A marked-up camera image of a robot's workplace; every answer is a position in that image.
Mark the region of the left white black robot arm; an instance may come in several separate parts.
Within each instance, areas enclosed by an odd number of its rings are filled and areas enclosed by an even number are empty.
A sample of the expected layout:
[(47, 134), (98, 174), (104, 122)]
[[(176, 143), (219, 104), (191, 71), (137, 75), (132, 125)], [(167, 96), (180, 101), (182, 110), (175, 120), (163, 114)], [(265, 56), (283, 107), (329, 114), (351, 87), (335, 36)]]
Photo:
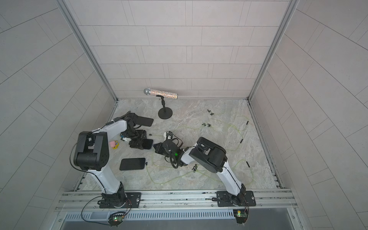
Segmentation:
[(132, 203), (126, 195), (121, 181), (117, 180), (109, 162), (109, 142), (117, 135), (124, 134), (123, 138), (143, 140), (143, 132), (135, 130), (135, 126), (151, 127), (154, 119), (137, 116), (135, 113), (116, 117), (103, 127), (93, 131), (83, 131), (73, 148), (75, 150), (71, 166), (81, 172), (92, 175), (101, 189), (102, 199), (98, 201), (101, 209), (131, 207)]

